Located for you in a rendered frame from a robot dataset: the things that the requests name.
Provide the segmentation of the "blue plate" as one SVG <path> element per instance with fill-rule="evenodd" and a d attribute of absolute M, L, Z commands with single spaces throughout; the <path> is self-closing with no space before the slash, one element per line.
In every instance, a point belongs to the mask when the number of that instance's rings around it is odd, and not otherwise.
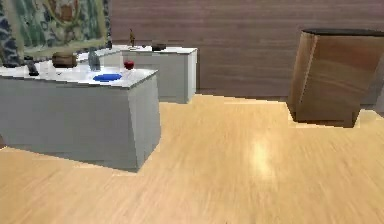
<path fill-rule="evenodd" d="M 99 74 L 93 77 L 94 81 L 98 82 L 110 82 L 110 81 L 116 81 L 122 78 L 122 75 L 119 73 L 104 73 Z"/>

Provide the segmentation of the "grey bottle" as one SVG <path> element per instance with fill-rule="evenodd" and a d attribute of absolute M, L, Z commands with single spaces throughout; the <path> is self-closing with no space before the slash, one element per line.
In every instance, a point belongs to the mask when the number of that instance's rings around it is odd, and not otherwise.
<path fill-rule="evenodd" d="M 88 63 L 91 71 L 100 70 L 100 60 L 94 49 L 90 49 L 88 52 Z"/>

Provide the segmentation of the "grey kitchen island counter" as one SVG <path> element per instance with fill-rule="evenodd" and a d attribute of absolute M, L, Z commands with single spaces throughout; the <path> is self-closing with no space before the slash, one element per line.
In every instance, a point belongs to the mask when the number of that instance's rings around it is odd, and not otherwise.
<path fill-rule="evenodd" d="M 161 137 L 155 72 L 94 81 L 87 65 L 0 68 L 5 144 L 75 161 L 138 171 Z"/>

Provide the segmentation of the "brown bowl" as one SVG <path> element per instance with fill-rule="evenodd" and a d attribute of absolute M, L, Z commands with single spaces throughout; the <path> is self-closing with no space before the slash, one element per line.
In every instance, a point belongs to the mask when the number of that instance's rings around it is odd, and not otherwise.
<path fill-rule="evenodd" d="M 73 53 L 56 52 L 52 56 L 55 68 L 73 68 L 77 66 L 77 56 Z"/>

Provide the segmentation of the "brown wooden cabinet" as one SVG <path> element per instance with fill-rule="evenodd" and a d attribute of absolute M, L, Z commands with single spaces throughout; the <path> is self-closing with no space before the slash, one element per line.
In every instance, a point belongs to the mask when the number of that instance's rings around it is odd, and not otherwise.
<path fill-rule="evenodd" d="M 287 107 L 294 121 L 352 128 L 384 55 L 384 31 L 301 31 Z"/>

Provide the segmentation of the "grey wall counter cabinet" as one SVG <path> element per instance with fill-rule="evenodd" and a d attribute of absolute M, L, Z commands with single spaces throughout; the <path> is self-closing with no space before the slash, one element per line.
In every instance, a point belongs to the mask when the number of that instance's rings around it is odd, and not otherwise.
<path fill-rule="evenodd" d="M 196 94 L 197 48 L 166 47 L 153 52 L 150 46 L 114 45 L 95 52 L 106 73 L 155 72 L 159 103 L 187 104 Z M 127 60 L 135 63 L 132 70 L 124 67 Z"/>

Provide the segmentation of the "green patterned wall picture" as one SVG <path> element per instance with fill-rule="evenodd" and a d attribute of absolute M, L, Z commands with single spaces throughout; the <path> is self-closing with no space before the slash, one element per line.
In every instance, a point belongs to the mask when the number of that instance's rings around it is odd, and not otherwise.
<path fill-rule="evenodd" d="M 0 66 L 111 47 L 109 0 L 0 0 Z"/>

